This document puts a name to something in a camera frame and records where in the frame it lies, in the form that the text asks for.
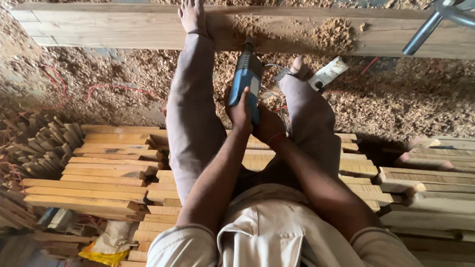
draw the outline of bare foot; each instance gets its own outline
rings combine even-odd
[[[207,37],[203,2],[204,0],[185,0],[178,8],[178,16],[187,33],[198,33]]]
[[[300,55],[294,59],[294,63],[292,64],[292,68],[290,68],[290,72],[304,81],[308,80],[313,75],[313,73],[310,71],[310,68],[304,63],[303,55]]]

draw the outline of white shirt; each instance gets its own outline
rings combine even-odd
[[[363,229],[348,242],[300,204],[306,201],[301,192],[278,184],[251,188],[232,201],[217,237],[197,224],[157,236],[147,267],[296,267],[300,262],[308,267],[422,267],[389,231]]]

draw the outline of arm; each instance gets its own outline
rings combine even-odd
[[[294,171],[313,210],[350,240],[361,229],[381,227],[374,212],[340,179],[327,175],[318,163],[288,138],[277,114],[260,108],[261,124],[253,135],[281,156]]]
[[[197,223],[217,234],[219,223],[231,201],[246,144],[252,132],[247,107],[248,94],[249,88],[246,87],[239,104],[227,108],[233,130],[193,185],[186,205],[178,215],[176,226]]]

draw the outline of hand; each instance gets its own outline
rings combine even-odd
[[[264,106],[259,106],[260,123],[254,127],[252,135],[263,143],[268,143],[270,139],[276,134],[285,135],[284,122],[279,115],[269,111]]]
[[[229,119],[233,123],[233,130],[243,131],[246,134],[251,134],[253,128],[251,124],[251,110],[249,109],[249,104],[247,103],[247,96],[251,92],[251,88],[248,86],[244,88],[244,91],[241,94],[241,99],[236,106],[229,106],[229,91],[230,87],[226,88],[224,93],[225,101],[225,110],[228,114]]]

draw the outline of wristband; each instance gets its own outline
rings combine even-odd
[[[287,136],[283,133],[277,133],[277,134],[274,134],[270,139],[269,141],[266,143],[268,146],[272,147],[274,144],[276,143],[280,143],[280,141],[286,139]]]

